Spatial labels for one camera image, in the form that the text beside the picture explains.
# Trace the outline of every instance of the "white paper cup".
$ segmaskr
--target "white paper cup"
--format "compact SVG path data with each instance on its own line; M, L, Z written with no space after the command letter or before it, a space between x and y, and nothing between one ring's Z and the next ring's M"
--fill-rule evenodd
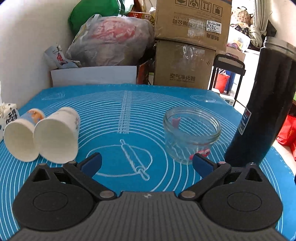
M34 143L41 156L63 164L75 159L78 153L80 116L63 107L41 120L34 130Z
M31 109L4 129L4 142L8 151L17 159L25 162L35 160L39 151L34 145L35 125L45 118L39 109Z

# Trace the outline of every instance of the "thermos label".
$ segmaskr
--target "thermos label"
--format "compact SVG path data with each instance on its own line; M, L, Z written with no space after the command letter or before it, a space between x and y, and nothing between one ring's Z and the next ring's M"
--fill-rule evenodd
M242 135L244 133L244 130L249 122L249 119L251 117L251 112L248 110L248 108L246 108L244 110L244 114L242 115L242 119L239 123L239 127L238 127L238 130L239 130L239 133Z

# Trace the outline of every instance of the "white wall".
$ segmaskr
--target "white wall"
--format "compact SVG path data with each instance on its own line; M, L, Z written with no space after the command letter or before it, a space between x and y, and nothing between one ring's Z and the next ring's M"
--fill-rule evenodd
M79 0L6 0L0 5L2 101L18 108L51 86L43 52L59 43L65 52L73 37L68 16Z
M146 12L149 12L151 7L156 7L156 0L146 0L145 3L147 8Z
M276 28L276 37L296 46L296 5L290 0L270 0L270 22Z

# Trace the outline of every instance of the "blue silicone mat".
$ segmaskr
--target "blue silicone mat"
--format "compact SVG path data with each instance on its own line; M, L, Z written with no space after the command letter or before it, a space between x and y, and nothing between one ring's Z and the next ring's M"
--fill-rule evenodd
M119 194L121 191L175 191L200 180L192 165L174 162L165 152L163 116L175 106L193 106L212 113L221 123L222 133L208 156L223 160L224 153L237 129L241 115L216 93L206 90L148 85L69 86L43 90L23 108L43 110L46 116L63 106L74 108L81 117L80 162L93 152L100 152L103 164L93 177ZM127 157L124 150L133 156ZM141 167L137 171L131 165ZM24 181L38 163L60 165L39 157L24 163L9 154L0 144L0 238L9 239L18 225L12 215L12 202ZM284 204L276 229L288 239L296 231L296 187L294 176L274 148L264 158L261 169Z

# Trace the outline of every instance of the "red object in bag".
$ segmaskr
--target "red object in bag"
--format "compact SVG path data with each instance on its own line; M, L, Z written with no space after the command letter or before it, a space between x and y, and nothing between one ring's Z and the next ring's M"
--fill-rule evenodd
M292 145L296 140L296 117L287 115L276 140L279 144L284 146Z
M290 145L291 152L293 154L294 160L296 161L296 140Z

